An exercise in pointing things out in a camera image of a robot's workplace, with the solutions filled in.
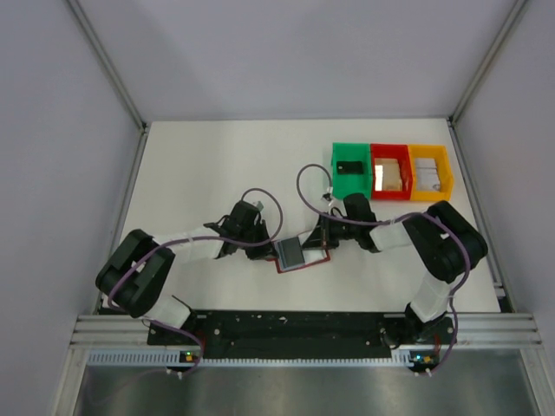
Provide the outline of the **red leather card holder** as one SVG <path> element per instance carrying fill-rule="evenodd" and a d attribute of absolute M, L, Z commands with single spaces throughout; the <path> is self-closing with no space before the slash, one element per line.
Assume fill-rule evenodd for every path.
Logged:
<path fill-rule="evenodd" d="M 278 274 L 307 269 L 330 261 L 327 250 L 294 250 L 291 253 L 280 253 L 271 260 Z"/>

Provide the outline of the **grey credit card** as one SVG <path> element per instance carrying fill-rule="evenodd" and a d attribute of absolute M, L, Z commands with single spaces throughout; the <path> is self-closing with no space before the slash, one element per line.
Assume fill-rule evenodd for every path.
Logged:
<path fill-rule="evenodd" d="M 282 270 L 294 269 L 305 265 L 303 249 L 298 237 L 281 239 L 276 242 L 278 263 Z"/>

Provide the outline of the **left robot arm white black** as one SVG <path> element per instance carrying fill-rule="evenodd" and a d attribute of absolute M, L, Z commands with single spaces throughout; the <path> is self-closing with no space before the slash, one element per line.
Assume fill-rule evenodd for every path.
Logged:
<path fill-rule="evenodd" d="M 178 242 L 172 247 L 165 247 L 161 237 L 141 229 L 130 231 L 98 273 L 95 285 L 135 319 L 183 328 L 193 317 L 193 310 L 176 296 L 162 293 L 173 263 L 220 259 L 237 250 L 243 250 L 251 260 L 275 257 L 262 210 L 259 202 L 241 200 L 219 221 L 170 237 Z"/>

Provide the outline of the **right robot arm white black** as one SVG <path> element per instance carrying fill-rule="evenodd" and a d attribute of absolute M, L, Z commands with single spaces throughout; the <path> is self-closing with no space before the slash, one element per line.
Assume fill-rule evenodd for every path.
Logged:
<path fill-rule="evenodd" d="M 447 306 L 470 270 L 488 253 L 485 238 L 446 200 L 424 212 L 379 222 L 361 193 L 343 200 L 344 214 L 321 212 L 304 250 L 334 250 L 354 240 L 371 253 L 412 246 L 426 268 L 419 289 L 404 310 L 404 324 L 390 336 L 396 343 L 424 341 L 445 319 Z"/>

